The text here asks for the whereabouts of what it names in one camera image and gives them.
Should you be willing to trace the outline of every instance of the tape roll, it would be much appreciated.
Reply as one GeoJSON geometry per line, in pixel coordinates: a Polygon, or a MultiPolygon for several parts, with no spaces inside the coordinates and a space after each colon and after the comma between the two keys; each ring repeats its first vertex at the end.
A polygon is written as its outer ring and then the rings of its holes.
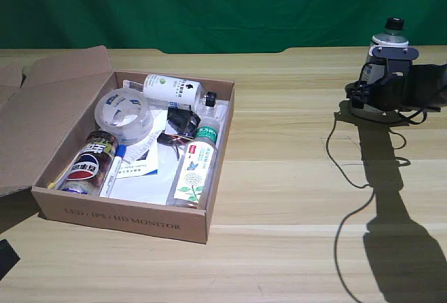
{"type": "Polygon", "coordinates": [[[141,141],[153,124],[147,99],[135,89],[116,89],[106,94],[96,105],[95,120],[126,146],[141,141]]]}

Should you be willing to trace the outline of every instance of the white marker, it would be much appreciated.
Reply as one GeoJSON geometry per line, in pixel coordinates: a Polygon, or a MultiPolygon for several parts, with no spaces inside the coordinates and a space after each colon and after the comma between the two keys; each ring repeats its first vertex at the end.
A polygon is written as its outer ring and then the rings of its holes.
{"type": "Polygon", "coordinates": [[[112,161],[112,165],[105,177],[105,181],[103,187],[101,188],[101,192],[99,193],[99,197],[109,197],[110,191],[112,190],[113,184],[115,184],[115,180],[118,176],[119,167],[121,166],[121,162],[123,161],[123,157],[126,153],[126,146],[119,145],[117,148],[117,153],[112,161]]]}

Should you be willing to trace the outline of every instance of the black item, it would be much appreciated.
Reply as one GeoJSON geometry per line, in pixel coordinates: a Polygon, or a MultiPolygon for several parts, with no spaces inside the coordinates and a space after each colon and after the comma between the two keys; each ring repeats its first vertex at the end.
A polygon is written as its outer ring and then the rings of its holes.
{"type": "Polygon", "coordinates": [[[385,28],[401,31],[404,29],[404,20],[401,18],[388,18],[386,20],[385,28]]]}
{"type": "Polygon", "coordinates": [[[372,50],[372,54],[378,61],[363,65],[359,80],[345,88],[352,108],[361,109],[363,104],[368,104],[384,112],[397,111],[400,119],[375,121],[380,124],[398,124],[402,121],[420,124],[426,120],[428,111],[439,112],[441,107],[447,106],[447,64],[413,66],[412,61],[419,53],[411,47],[379,46],[372,50]],[[372,84],[361,81],[361,74],[368,64],[385,66],[384,76],[372,84]],[[416,112],[408,117],[401,113],[412,110],[416,112]],[[422,121],[414,121],[414,117],[420,114],[422,121]]]}
{"type": "Polygon", "coordinates": [[[8,243],[8,240],[3,239],[0,241],[0,280],[18,263],[20,260],[17,253],[12,246],[8,243]]]}
{"type": "Polygon", "coordinates": [[[168,123],[175,129],[177,134],[166,134],[162,132],[157,142],[165,146],[177,147],[193,140],[200,123],[200,117],[190,110],[169,108],[168,123]]]}
{"type": "Polygon", "coordinates": [[[200,117],[190,110],[169,108],[168,122],[177,134],[193,137],[200,123],[200,117]]]}
{"type": "Polygon", "coordinates": [[[215,92],[209,91],[205,97],[205,105],[213,108],[216,105],[217,94],[215,92]]]}

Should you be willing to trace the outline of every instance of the cardboard box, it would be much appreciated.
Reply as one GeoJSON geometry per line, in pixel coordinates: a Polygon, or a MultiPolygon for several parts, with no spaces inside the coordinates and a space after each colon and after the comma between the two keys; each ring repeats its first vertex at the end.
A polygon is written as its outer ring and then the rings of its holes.
{"type": "Polygon", "coordinates": [[[103,46],[39,60],[21,87],[20,65],[1,69],[0,195],[31,187],[49,220],[205,243],[233,115],[233,82],[183,77],[200,81],[230,102],[212,187],[197,209],[46,188],[96,128],[94,108],[99,99],[121,87],[123,80],[143,83],[147,73],[113,71],[103,46]]]}

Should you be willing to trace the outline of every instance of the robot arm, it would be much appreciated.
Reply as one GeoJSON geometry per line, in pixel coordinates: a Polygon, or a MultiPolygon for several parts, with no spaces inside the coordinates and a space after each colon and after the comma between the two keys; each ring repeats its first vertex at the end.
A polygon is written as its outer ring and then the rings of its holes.
{"type": "Polygon", "coordinates": [[[414,66],[419,53],[411,47],[377,46],[372,54],[385,66],[385,75],[372,84],[358,80],[346,86],[346,97],[354,108],[368,104],[384,112],[439,112],[447,106],[447,64],[414,66]]]}

